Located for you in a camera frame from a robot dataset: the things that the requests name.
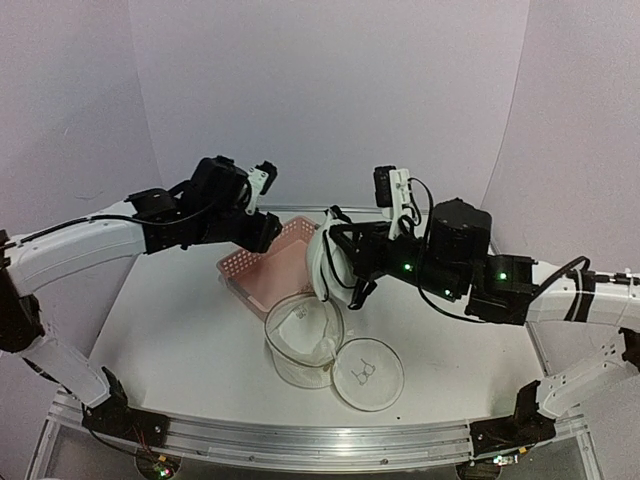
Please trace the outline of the pink plastic basket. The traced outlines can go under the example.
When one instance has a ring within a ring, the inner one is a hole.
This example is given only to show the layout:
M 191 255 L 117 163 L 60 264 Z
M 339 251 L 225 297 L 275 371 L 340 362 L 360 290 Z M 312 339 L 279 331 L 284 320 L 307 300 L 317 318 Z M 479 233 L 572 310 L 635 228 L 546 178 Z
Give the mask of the pink plastic basket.
M 261 321 L 281 300 L 312 290 L 306 252 L 317 227 L 308 217 L 296 216 L 267 253 L 239 249 L 218 261 L 227 288 Z

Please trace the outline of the white bra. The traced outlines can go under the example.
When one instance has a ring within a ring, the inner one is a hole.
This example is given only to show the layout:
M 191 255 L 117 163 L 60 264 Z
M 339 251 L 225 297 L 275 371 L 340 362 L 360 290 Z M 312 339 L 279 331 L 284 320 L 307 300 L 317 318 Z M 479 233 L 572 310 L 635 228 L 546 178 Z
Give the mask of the white bra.
M 330 273 L 327 235 L 332 226 L 341 223 L 352 223 L 352 220 L 337 205 L 329 207 L 307 247 L 307 272 L 311 287 L 320 301 L 340 301 L 349 310 L 359 310 L 375 291 L 377 283 L 364 280 L 336 280 Z

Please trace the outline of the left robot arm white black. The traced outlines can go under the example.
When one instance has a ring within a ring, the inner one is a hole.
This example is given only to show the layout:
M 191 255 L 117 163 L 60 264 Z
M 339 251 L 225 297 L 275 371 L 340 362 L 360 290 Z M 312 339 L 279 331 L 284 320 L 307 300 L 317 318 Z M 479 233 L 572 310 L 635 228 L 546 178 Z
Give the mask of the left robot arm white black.
M 243 170 L 217 156 L 199 161 L 193 175 L 170 189 L 129 195 L 99 212 L 39 232 L 1 235 L 1 350 L 16 355 L 95 409 L 114 437 L 134 428 L 118 379 L 95 370 L 76 349 L 46 328 L 36 293 L 60 279 L 123 258 L 173 247 L 230 242 L 267 252 L 282 230 L 279 218 L 258 208 L 278 174 L 269 161 Z

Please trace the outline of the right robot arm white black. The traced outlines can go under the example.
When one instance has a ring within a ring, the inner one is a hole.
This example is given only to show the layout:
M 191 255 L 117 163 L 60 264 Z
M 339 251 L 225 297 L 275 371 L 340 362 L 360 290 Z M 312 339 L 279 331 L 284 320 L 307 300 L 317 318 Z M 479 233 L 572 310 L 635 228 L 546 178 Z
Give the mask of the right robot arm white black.
M 333 206 L 308 257 L 311 283 L 323 300 L 360 309 L 384 276 L 434 298 L 465 301 L 464 322 L 525 325 L 546 321 L 612 326 L 612 338 L 590 357 L 520 389 L 503 433 L 524 443 L 543 417 L 557 419 L 599 390 L 639 373 L 639 278 L 600 273 L 579 256 L 555 267 L 521 255 L 492 255 L 489 213 L 453 199 L 431 205 L 423 236 L 406 215 L 398 223 L 355 222 Z

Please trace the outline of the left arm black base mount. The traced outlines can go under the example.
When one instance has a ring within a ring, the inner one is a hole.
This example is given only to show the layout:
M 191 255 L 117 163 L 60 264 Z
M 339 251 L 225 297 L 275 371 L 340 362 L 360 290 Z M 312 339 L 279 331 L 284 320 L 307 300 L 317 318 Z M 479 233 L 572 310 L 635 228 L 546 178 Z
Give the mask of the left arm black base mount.
M 131 407 L 124 387 L 106 367 L 102 368 L 108 382 L 107 399 L 95 408 L 84 406 L 82 426 L 94 433 L 114 438 L 138 441 L 149 447 L 163 447 L 169 428 L 164 414 Z

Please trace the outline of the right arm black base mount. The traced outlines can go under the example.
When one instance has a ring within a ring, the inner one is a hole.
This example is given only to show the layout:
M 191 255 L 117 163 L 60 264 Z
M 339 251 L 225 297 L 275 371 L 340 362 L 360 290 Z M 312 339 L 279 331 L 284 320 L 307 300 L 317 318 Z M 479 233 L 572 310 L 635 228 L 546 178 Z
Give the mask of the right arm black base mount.
M 474 458 L 532 447 L 555 437 L 555 421 L 539 412 L 536 397 L 540 384 L 539 380 L 535 380 L 518 391 L 511 415 L 477 420 L 470 424 Z

